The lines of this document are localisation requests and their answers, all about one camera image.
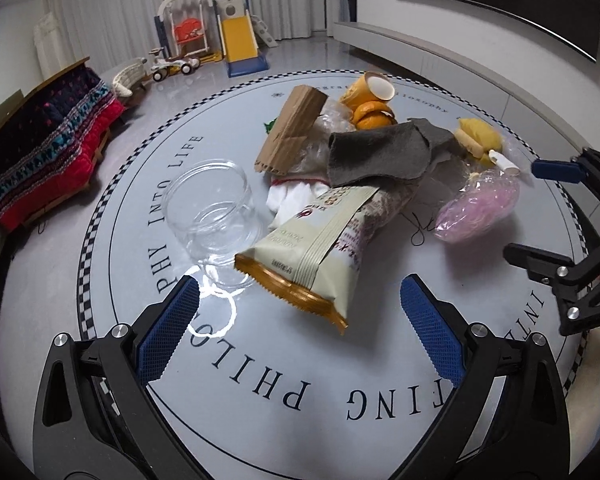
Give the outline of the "green milk carton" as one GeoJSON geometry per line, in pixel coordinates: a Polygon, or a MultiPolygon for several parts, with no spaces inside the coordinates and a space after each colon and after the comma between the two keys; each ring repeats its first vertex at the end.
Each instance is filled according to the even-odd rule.
{"type": "Polygon", "coordinates": [[[265,128],[265,133],[266,134],[269,134],[273,130],[273,128],[275,126],[275,123],[276,123],[276,119],[273,119],[270,122],[266,122],[264,124],[264,128],[265,128]]]}

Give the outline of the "brown corrugated cardboard piece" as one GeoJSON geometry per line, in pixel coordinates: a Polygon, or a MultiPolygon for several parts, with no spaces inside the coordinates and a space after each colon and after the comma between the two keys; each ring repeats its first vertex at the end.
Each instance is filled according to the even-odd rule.
{"type": "Polygon", "coordinates": [[[254,161],[254,171],[284,176],[294,166],[326,101],[326,94],[317,88],[295,86],[254,161]]]}

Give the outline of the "pink item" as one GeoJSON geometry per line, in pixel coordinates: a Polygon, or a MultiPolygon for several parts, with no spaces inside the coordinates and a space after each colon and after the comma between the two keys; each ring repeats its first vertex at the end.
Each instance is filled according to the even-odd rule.
{"type": "Polygon", "coordinates": [[[460,244],[486,234],[513,212],[519,195],[517,177],[493,169],[472,174],[438,212],[434,236],[448,244],[460,244]]]}

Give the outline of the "long white tv cabinet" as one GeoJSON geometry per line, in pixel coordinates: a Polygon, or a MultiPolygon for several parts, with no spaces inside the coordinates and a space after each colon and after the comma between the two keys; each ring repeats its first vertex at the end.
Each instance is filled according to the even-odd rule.
{"type": "Polygon", "coordinates": [[[544,156],[600,151],[565,119],[493,70],[435,44],[388,28],[358,22],[332,25],[336,40],[399,65],[504,122],[544,156]]]}

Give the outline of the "yellow sponge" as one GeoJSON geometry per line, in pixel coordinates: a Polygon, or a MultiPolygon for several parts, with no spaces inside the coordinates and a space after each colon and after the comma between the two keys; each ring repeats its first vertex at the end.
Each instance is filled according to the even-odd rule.
{"type": "Polygon", "coordinates": [[[460,118],[453,134],[457,142],[486,167],[493,166],[490,151],[500,152],[503,147],[501,135],[482,119],[460,118]]]}

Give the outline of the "grey cloth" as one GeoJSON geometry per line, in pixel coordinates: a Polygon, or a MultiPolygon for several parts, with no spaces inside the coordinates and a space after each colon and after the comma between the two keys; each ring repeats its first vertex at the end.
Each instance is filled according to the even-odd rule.
{"type": "Polygon", "coordinates": [[[361,184],[372,179],[412,182],[439,162],[465,153],[451,131],[425,118],[370,130],[333,133],[328,147],[327,174],[332,186],[361,184]]]}

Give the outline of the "white toy ride-on car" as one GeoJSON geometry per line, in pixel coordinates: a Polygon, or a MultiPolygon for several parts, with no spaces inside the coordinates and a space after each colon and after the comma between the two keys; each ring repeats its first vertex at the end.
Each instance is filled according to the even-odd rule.
{"type": "Polygon", "coordinates": [[[175,74],[191,75],[200,66],[200,59],[196,56],[169,58],[166,56],[164,47],[153,48],[149,51],[149,54],[152,56],[150,76],[155,82],[163,81],[175,74]]]}

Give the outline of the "clear plastic bag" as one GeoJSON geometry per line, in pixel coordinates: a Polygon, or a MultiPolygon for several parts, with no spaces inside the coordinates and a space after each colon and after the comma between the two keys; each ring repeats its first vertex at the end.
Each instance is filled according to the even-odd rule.
{"type": "Polygon", "coordinates": [[[329,161],[329,138],[333,133],[354,131],[352,118],[353,113],[349,107],[328,99],[314,124],[309,128],[308,138],[298,151],[288,174],[326,177],[329,161]]]}

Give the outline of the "red patterned blanket table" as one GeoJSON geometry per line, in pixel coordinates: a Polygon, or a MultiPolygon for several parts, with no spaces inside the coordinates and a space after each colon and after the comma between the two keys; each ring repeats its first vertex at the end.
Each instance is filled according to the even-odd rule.
{"type": "Polygon", "coordinates": [[[76,62],[32,90],[0,125],[0,226],[12,232],[82,191],[124,111],[106,81],[76,62]]]}

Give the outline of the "cream snack bag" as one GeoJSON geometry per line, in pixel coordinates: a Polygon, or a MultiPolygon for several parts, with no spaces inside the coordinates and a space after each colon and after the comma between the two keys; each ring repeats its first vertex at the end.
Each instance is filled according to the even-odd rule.
{"type": "Polygon", "coordinates": [[[360,212],[376,186],[331,188],[298,214],[238,252],[234,268],[304,312],[326,318],[340,332],[360,270],[360,212]]]}

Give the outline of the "yellow paper cup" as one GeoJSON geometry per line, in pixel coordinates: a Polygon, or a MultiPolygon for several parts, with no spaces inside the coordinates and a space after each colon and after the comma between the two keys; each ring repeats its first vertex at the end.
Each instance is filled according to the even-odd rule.
{"type": "Polygon", "coordinates": [[[356,110],[359,106],[370,101],[389,102],[396,95],[396,89],[391,81],[383,74],[365,72],[351,84],[339,98],[339,102],[356,110]]]}

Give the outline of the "yellow toy slide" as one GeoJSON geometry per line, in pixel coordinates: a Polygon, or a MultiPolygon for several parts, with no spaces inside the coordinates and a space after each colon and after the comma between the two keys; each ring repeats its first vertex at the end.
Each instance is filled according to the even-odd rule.
{"type": "Polygon", "coordinates": [[[230,78],[265,72],[270,68],[260,51],[248,0],[215,0],[223,56],[230,78]]]}

